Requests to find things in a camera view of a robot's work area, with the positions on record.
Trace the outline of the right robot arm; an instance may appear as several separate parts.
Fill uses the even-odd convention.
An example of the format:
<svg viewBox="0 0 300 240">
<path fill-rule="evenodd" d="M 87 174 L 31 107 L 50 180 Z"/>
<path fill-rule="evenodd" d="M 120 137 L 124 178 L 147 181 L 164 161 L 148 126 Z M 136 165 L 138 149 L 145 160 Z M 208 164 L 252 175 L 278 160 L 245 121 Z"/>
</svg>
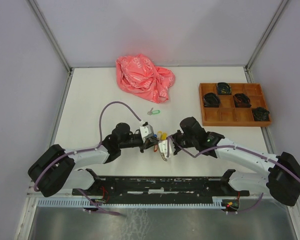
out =
<svg viewBox="0 0 300 240">
<path fill-rule="evenodd" d="M 205 155 L 233 162 L 251 172 L 226 171 L 225 180 L 219 183 L 221 193 L 230 196 L 236 191 L 251 191 L 269 194 L 286 206 L 296 204 L 300 197 L 300 165 L 292 154 L 248 149 L 222 134 L 205 131 L 194 117 L 183 119 L 179 125 L 181 129 L 159 146 L 164 159 L 183 151 L 192 158 Z"/>
</svg>

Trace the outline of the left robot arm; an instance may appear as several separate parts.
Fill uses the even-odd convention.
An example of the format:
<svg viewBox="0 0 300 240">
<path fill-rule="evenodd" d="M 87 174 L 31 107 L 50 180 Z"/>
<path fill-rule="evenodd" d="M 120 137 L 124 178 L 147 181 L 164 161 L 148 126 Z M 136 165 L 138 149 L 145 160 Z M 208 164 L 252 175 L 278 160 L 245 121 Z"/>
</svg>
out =
<svg viewBox="0 0 300 240">
<path fill-rule="evenodd" d="M 139 148 L 143 153 L 158 142 L 148 123 L 132 132 L 127 123 L 121 122 L 96 147 L 69 150 L 59 144 L 50 146 L 27 173 L 34 183 L 33 190 L 44 197 L 51 197 L 62 189 L 81 189 L 96 195 L 101 183 L 88 166 L 111 163 L 121 156 L 123 149 Z"/>
</svg>

